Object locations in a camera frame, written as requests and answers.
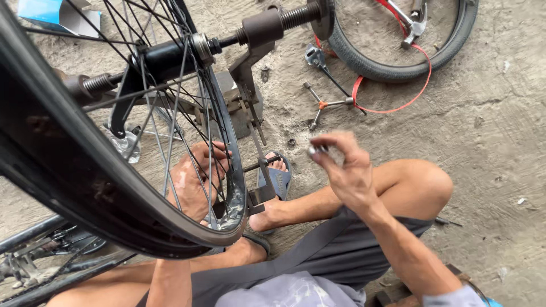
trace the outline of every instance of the red strap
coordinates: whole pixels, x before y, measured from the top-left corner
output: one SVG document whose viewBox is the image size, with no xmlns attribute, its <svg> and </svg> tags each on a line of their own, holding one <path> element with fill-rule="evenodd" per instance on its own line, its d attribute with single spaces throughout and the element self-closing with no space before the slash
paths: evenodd
<svg viewBox="0 0 546 307">
<path fill-rule="evenodd" d="M 315 43 L 317 43 L 317 47 L 322 49 L 321 41 L 318 39 L 316 34 L 314 36 L 314 41 Z M 329 54 L 330 56 L 337 57 L 337 54 L 333 50 L 326 50 L 326 49 L 322 49 L 322 50 L 326 52 L 327 54 Z"/>
<path fill-rule="evenodd" d="M 375 111 L 375 110 L 369 110 L 369 109 L 365 109 L 359 105 L 357 105 L 357 92 L 358 92 L 358 87 L 360 86 L 360 83 L 362 82 L 362 79 L 364 78 L 363 76 L 358 76 L 357 78 L 357 81 L 354 83 L 353 85 L 353 106 L 355 108 L 358 108 L 360 110 L 364 110 L 364 111 L 367 111 L 367 112 L 372 112 L 372 113 L 391 113 L 391 112 L 394 112 L 394 111 L 398 111 L 400 109 L 403 109 L 405 107 L 407 107 L 408 105 L 412 104 L 415 100 L 417 100 L 417 98 L 419 98 L 419 96 L 421 96 L 421 94 L 423 93 L 423 91 L 425 90 L 427 84 L 429 83 L 429 80 L 430 80 L 430 74 L 432 73 L 432 65 L 430 63 L 430 59 L 429 59 L 429 56 L 426 54 L 426 52 L 421 48 L 419 47 L 417 44 L 413 43 L 411 45 L 412 47 L 414 47 L 415 49 L 421 51 L 425 56 L 426 56 L 426 59 L 429 61 L 429 76 L 426 77 L 426 82 L 425 82 L 425 85 L 423 86 L 423 88 L 421 88 L 421 91 L 417 94 L 417 96 L 415 96 L 414 99 L 411 99 L 410 102 L 406 103 L 405 105 L 399 107 L 399 108 L 396 108 L 396 109 L 392 109 L 392 110 L 388 110 L 388 111 Z"/>
<path fill-rule="evenodd" d="M 377 2 L 381 3 L 384 7 L 386 7 L 388 10 L 390 10 L 391 13 L 393 13 L 396 20 L 398 20 L 398 23 L 400 24 L 400 27 L 402 28 L 402 33 L 404 33 L 404 37 L 408 36 L 406 32 L 406 28 L 404 28 L 404 25 L 402 24 L 402 21 L 400 20 L 400 16 L 398 16 L 398 13 L 391 7 L 387 1 L 385 0 L 376 0 Z"/>
<path fill-rule="evenodd" d="M 400 24 L 400 27 L 402 28 L 402 31 L 404 33 L 404 37 L 407 36 L 407 33 L 406 33 L 406 29 L 404 28 L 404 26 L 402 25 L 402 21 L 400 21 L 400 17 L 398 16 L 398 14 L 396 13 L 396 11 L 387 3 L 387 1 L 385 0 L 376 0 L 377 2 L 381 3 L 383 6 L 385 6 L 387 9 L 389 9 L 393 14 L 394 14 L 394 17 L 396 17 L 396 19 L 398 20 L 398 23 Z M 417 100 L 417 98 L 419 98 L 419 96 L 421 96 L 421 94 L 423 93 L 423 91 L 425 90 L 426 86 L 429 84 L 429 80 L 430 80 L 430 74 L 432 73 L 432 64 L 430 63 L 430 58 L 429 56 L 426 54 L 425 50 L 423 50 L 423 48 L 421 48 L 419 45 L 417 45 L 416 43 L 412 43 L 411 47 L 414 47 L 415 49 L 421 51 L 427 61 L 429 61 L 429 75 L 426 77 L 426 82 L 425 82 L 425 85 L 423 86 L 423 88 L 421 89 L 421 91 L 417 94 L 417 96 L 414 98 L 414 99 L 411 99 L 410 102 L 406 103 L 405 105 L 399 107 L 399 108 L 396 108 L 396 109 L 392 109 L 392 110 L 388 110 L 388 111 L 375 111 L 375 110 L 369 110 L 369 109 L 365 109 L 359 105 L 357 105 L 357 92 L 358 92 L 358 87 L 360 86 L 360 83 L 362 82 L 363 80 L 363 76 L 358 76 L 356 82 L 354 83 L 353 85 L 353 93 L 352 93 L 352 96 L 353 96 L 353 106 L 355 108 L 358 108 L 360 110 L 364 110 L 364 111 L 368 111 L 368 112 L 372 112 L 372 113 L 392 113 L 394 111 L 398 111 L 400 109 L 403 109 L 405 107 L 407 107 L 408 105 L 412 104 L 415 100 Z"/>
</svg>

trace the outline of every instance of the cardboard box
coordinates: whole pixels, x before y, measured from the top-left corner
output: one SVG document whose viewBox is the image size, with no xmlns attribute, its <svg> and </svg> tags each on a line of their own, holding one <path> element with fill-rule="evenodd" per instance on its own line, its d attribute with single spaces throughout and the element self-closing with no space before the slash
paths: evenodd
<svg viewBox="0 0 546 307">
<path fill-rule="evenodd" d="M 100 30 L 100 12 L 82 10 L 91 5 L 85 0 L 72 0 L 79 10 Z M 99 37 L 97 31 L 64 0 L 19 0 L 19 17 L 40 26 L 74 35 Z"/>
</svg>

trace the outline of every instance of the knee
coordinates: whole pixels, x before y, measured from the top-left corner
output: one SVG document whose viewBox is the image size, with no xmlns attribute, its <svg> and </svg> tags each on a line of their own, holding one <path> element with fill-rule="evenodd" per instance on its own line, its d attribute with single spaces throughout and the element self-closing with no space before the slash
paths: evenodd
<svg viewBox="0 0 546 307">
<path fill-rule="evenodd" d="M 443 208 L 451 198 L 453 182 L 449 175 L 436 164 L 425 160 L 403 160 L 404 176 L 428 199 Z"/>
<path fill-rule="evenodd" d="M 66 290 L 53 296 L 46 307 L 78 306 L 80 303 L 81 301 L 78 300 L 78 296 L 73 293 L 73 290 Z"/>
</svg>

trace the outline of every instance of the man's right hand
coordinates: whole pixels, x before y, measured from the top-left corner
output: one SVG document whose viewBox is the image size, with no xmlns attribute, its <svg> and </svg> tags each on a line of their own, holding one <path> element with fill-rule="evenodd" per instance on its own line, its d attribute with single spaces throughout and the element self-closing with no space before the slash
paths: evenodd
<svg viewBox="0 0 546 307">
<path fill-rule="evenodd" d="M 342 166 L 326 153 L 316 153 L 311 158 L 326 170 L 332 190 L 347 207 L 361 213 L 377 203 L 370 154 L 358 146 L 352 132 L 322 134 L 311 139 L 311 144 L 335 146 L 345 155 Z"/>
</svg>

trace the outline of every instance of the bicycle tire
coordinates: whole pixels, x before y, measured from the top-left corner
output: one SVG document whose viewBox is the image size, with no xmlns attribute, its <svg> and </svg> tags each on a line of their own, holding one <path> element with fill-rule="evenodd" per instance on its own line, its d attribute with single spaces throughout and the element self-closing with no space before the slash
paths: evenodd
<svg viewBox="0 0 546 307">
<path fill-rule="evenodd" d="M 186 19 L 193 24 L 187 13 Z M 204 73 L 218 101 L 222 93 L 212 68 Z M 0 173 L 42 204 L 101 238 L 159 258 L 196 257 L 241 237 L 246 186 L 225 104 L 218 103 L 218 112 L 226 115 L 224 133 L 231 140 L 227 150 L 233 153 L 227 199 L 241 210 L 236 225 L 220 231 L 179 212 L 130 166 L 82 111 L 3 2 L 0 75 L 5 93 Z"/>
<path fill-rule="evenodd" d="M 462 48 L 478 13 L 479 0 L 469 4 L 468 0 L 459 0 L 458 17 L 449 38 L 440 47 L 440 50 L 430 57 L 432 71 L 446 65 Z M 328 39 L 330 47 L 336 52 L 347 67 L 354 72 L 374 81 L 387 83 L 409 82 L 429 72 L 429 64 L 424 61 L 409 66 L 394 66 L 374 61 L 358 51 L 347 39 L 336 18 L 334 31 Z"/>
</svg>

